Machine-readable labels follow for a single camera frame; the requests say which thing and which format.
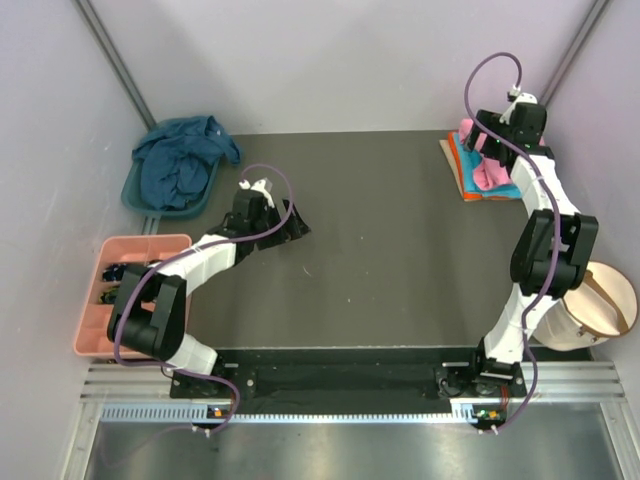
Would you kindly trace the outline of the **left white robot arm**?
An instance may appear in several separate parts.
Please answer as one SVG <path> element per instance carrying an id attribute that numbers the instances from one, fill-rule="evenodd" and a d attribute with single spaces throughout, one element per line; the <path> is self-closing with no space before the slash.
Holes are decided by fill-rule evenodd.
<path id="1" fill-rule="evenodd" d="M 240 189 L 222 223 L 194 245 L 164 261 L 126 267 L 106 329 L 109 341 L 115 348 L 123 346 L 193 372 L 192 384 L 205 396 L 220 394 L 227 374 L 215 365 L 217 352 L 186 333 L 187 300 L 254 250 L 283 245 L 311 232 L 290 200 L 284 199 L 283 205 L 281 216 L 267 193 Z"/>

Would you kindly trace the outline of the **dark patterned item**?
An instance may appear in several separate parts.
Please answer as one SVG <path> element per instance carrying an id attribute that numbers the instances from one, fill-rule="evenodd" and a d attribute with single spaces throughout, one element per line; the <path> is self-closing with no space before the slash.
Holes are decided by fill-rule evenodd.
<path id="1" fill-rule="evenodd" d="M 113 285 L 101 292 L 98 303 L 102 305 L 113 305 L 119 293 L 119 286 Z"/>
<path id="2" fill-rule="evenodd" d="M 127 269 L 125 263 L 114 263 L 107 266 L 102 272 L 103 282 L 120 282 Z"/>

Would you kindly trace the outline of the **pink t shirt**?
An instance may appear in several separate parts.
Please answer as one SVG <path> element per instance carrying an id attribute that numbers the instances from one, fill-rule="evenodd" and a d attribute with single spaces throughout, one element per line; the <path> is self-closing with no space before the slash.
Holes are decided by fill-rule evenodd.
<path id="1" fill-rule="evenodd" d="M 470 118 L 463 118 L 458 128 L 460 142 L 463 143 L 471 132 L 473 122 Z M 478 166 L 473 169 L 473 181 L 481 191 L 490 191 L 511 185 L 507 170 L 498 160 L 482 156 Z"/>

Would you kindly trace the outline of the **pink compartment tray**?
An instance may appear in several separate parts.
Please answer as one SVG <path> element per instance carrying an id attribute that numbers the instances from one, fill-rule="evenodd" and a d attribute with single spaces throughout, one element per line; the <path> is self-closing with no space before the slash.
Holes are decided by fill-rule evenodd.
<path id="1" fill-rule="evenodd" d="M 102 291 L 120 282 L 103 282 L 103 270 L 114 263 L 150 265 L 165 260 L 192 245 L 186 234 L 116 236 L 108 238 L 102 245 L 83 315 L 74 341 L 75 353 L 79 356 L 112 359 L 113 343 L 107 338 L 113 305 L 102 305 L 98 298 Z"/>

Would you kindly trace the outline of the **folded turquoise t shirt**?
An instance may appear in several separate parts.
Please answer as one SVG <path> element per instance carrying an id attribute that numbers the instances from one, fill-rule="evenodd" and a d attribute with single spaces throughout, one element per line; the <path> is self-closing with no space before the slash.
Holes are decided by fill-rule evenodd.
<path id="1" fill-rule="evenodd" d="M 457 132 L 449 135 L 448 142 L 454 157 L 453 171 L 457 175 L 461 196 L 465 201 L 519 200 L 521 198 L 519 189 L 513 183 L 494 190 L 481 191 L 473 181 L 473 169 L 479 165 L 482 156 L 476 151 L 466 151 Z"/>

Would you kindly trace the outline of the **dark patterned item front left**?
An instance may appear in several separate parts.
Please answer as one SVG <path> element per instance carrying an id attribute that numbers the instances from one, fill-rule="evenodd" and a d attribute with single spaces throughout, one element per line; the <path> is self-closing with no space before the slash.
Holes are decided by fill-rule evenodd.
<path id="1" fill-rule="evenodd" d="M 119 286 L 113 285 L 101 292 L 98 303 L 102 305 L 113 305 L 119 293 Z"/>

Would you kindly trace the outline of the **teal plastic basket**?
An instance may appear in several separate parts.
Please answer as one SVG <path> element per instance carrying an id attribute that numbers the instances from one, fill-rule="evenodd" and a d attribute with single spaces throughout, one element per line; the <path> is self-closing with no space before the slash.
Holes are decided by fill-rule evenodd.
<path id="1" fill-rule="evenodd" d="M 188 207 L 183 210 L 160 211 L 152 209 L 142 201 L 139 184 L 141 176 L 141 166 L 138 162 L 132 159 L 131 169 L 122 188 L 121 200 L 128 209 L 152 218 L 168 217 L 180 220 L 194 218 L 200 215 L 207 205 L 209 196 L 213 190 L 219 162 L 213 169 L 212 177 L 205 189 L 204 194 L 202 194 L 198 200 L 189 204 Z"/>

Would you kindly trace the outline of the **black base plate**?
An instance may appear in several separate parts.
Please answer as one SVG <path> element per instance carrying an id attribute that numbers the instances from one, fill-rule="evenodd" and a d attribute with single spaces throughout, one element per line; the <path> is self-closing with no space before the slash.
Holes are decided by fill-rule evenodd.
<path id="1" fill-rule="evenodd" d="M 486 361 L 471 347 L 226 349 L 210 373 L 234 383 L 247 401 L 287 392 L 526 395 L 519 363 Z"/>

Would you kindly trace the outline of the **dark blue t shirt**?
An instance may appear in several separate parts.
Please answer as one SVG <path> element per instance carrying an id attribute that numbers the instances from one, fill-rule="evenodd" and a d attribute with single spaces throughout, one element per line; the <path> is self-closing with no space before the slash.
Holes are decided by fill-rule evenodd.
<path id="1" fill-rule="evenodd" d="M 183 210 L 204 194 L 214 167 L 222 159 L 233 165 L 242 154 L 215 117 L 194 116 L 163 121 L 132 151 L 141 166 L 142 201 L 154 210 Z"/>

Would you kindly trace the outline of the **dark patterned item back left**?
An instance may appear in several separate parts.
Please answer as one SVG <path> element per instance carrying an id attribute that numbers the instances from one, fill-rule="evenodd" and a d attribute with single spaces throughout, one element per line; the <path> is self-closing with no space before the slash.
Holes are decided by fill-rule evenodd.
<path id="1" fill-rule="evenodd" d="M 125 263 L 114 263 L 107 266 L 102 272 L 103 282 L 120 282 L 127 269 Z"/>

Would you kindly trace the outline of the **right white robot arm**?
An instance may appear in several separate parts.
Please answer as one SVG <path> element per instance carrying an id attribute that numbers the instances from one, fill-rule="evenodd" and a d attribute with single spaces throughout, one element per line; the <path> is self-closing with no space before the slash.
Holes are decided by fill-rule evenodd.
<path id="1" fill-rule="evenodd" d="M 479 134 L 486 135 L 482 155 L 506 169 L 528 214 L 510 261 L 511 294 L 466 372 L 469 388 L 481 396 L 515 377 L 545 314 L 583 281 L 598 232 L 596 218 L 580 213 L 567 197 L 553 153 L 541 142 L 546 108 L 526 93 L 509 101 L 502 114 L 478 111 L 464 142 L 471 149 Z"/>

